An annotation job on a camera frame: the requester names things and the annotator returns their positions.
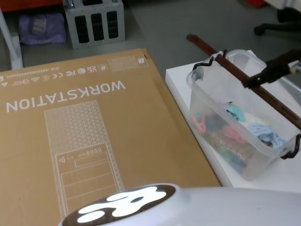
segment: gray metal crate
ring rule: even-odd
[[[125,40],[121,0],[63,0],[73,48]]]

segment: white pole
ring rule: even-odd
[[[13,44],[13,40],[11,38],[9,29],[8,29],[8,26],[5,22],[5,19],[4,19],[1,8],[0,8],[0,28],[2,30],[3,36],[5,38],[5,41],[6,41],[6,44],[8,46],[8,49],[10,51],[10,55],[11,55],[12,59],[17,60],[19,57],[18,57],[17,51],[15,49],[15,46]]]

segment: clear plastic storage container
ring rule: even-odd
[[[258,74],[266,67],[263,61],[244,50],[234,50],[228,53],[227,58],[248,76]],[[190,123],[241,176],[254,179],[272,161],[294,150],[295,138],[300,130],[273,107],[251,90],[245,89],[236,77],[217,62],[196,70],[198,76],[191,72],[187,77],[192,89]],[[263,87],[297,115],[301,115],[298,104],[301,90],[289,80],[282,78]],[[222,107],[228,102],[233,102],[245,113],[270,125],[285,140],[284,144],[278,148],[266,146]]]

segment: gray floor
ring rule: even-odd
[[[72,50],[67,44],[22,46],[24,66],[87,57],[132,48],[147,48],[161,73],[180,65],[206,59],[185,38],[197,34],[216,50],[251,49],[262,60],[269,60],[293,48],[301,48],[301,33],[267,32],[253,34],[261,23],[277,23],[276,10],[257,9],[245,0],[128,0],[125,8],[127,40],[123,43]],[[7,17],[10,29],[16,30]],[[9,61],[0,53],[0,71],[9,70]],[[301,86],[301,77],[291,77]]]

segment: purple bag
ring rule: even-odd
[[[66,30],[61,13],[19,17],[20,42],[37,45],[65,43]]]

